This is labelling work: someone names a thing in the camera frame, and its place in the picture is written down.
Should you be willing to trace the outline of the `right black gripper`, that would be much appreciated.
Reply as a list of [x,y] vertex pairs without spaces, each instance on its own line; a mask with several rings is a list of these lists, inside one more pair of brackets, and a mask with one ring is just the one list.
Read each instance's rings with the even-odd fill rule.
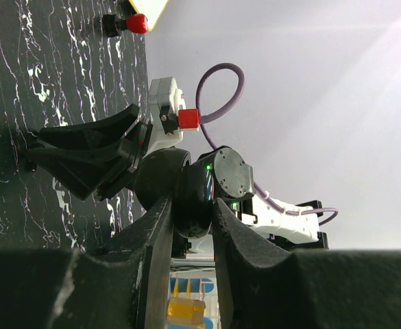
[[28,149],[25,157],[81,200],[96,190],[101,201],[110,199],[127,188],[141,202],[155,202],[171,192],[191,156],[175,147],[183,137],[179,116],[167,116],[164,121],[158,117],[157,124],[145,119],[133,125],[139,112],[131,104],[99,121],[42,128],[38,139],[57,148]]

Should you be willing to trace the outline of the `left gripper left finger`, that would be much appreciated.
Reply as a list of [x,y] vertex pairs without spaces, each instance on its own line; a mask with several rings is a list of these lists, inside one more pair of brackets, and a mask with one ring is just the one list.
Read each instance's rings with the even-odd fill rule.
[[172,202],[91,252],[0,250],[0,328],[164,328]]

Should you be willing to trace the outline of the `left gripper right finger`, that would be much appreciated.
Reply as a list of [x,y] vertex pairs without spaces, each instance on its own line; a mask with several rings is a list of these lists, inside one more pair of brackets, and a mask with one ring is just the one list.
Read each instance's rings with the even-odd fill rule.
[[401,328],[401,250],[288,252],[221,200],[212,233],[223,328]]

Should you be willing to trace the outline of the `black earbud charging case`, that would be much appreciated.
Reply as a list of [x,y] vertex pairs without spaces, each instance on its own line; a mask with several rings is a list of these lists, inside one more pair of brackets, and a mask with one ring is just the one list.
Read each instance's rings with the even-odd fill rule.
[[176,232],[186,239],[209,233],[215,196],[212,173],[191,164],[185,149],[166,148],[151,152],[136,170],[136,196],[145,210],[162,197],[171,198],[171,218]]

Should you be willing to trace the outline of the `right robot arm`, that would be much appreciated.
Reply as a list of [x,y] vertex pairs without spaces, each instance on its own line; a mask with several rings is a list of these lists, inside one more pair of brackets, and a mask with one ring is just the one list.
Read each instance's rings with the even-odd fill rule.
[[[178,144],[184,130],[198,127],[196,109],[156,105],[149,119],[140,119],[133,104],[100,121],[44,127],[25,158],[31,170],[42,167],[79,199],[92,194],[110,199],[126,188],[149,209],[171,186],[176,160],[190,162],[190,154]],[[202,154],[197,162],[211,172],[215,196],[271,242],[288,248],[327,247],[328,238],[319,229],[324,212],[319,201],[293,205],[271,199],[257,188],[251,166],[227,146]]]

